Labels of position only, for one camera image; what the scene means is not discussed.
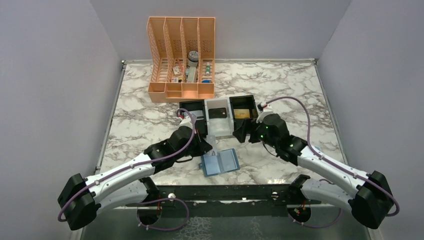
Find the blue leather card holder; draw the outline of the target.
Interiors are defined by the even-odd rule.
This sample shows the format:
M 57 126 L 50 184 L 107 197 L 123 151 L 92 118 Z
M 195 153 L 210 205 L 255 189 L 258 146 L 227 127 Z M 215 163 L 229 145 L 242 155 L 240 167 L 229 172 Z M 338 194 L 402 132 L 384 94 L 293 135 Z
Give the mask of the blue leather card holder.
M 234 148 L 221 150 L 215 155 L 206 153 L 201 156 L 198 164 L 205 177 L 217 176 L 238 171 L 240 164 Z

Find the grey black stripe card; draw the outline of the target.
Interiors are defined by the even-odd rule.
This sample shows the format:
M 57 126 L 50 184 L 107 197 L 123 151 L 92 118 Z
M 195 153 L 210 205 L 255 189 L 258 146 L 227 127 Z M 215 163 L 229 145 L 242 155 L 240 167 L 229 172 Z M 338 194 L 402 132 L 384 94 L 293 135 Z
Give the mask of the grey black stripe card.
M 204 114 L 202 110 L 190 111 L 191 115 L 194 116 L 197 120 L 203 119 Z

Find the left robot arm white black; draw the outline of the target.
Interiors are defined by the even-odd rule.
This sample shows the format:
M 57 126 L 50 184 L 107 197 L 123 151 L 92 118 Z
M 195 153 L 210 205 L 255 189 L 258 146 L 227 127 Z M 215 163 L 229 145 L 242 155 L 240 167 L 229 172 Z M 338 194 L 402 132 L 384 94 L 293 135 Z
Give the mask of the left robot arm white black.
M 61 208 L 57 219 L 75 231 L 101 212 L 135 202 L 136 197 L 144 205 L 152 205 L 157 191 L 146 186 L 143 179 L 172 167 L 181 158 L 200 157 L 212 148 L 187 116 L 169 138 L 150 145 L 132 160 L 104 173 L 72 175 L 57 199 Z

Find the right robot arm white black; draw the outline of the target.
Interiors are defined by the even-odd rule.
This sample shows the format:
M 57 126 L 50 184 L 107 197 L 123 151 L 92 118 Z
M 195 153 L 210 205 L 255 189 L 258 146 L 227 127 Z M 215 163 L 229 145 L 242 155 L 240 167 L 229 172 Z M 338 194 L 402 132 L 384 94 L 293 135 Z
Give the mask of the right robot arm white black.
M 363 226 L 377 229 L 386 217 L 399 213 L 386 177 L 367 173 L 339 162 L 300 137 L 290 134 L 286 122 L 271 107 L 265 106 L 258 118 L 245 118 L 233 136 L 243 143 L 262 143 L 276 156 L 295 166 L 311 170 L 329 181 L 325 184 L 308 176 L 299 177 L 288 190 L 289 199 L 331 204 L 351 215 Z

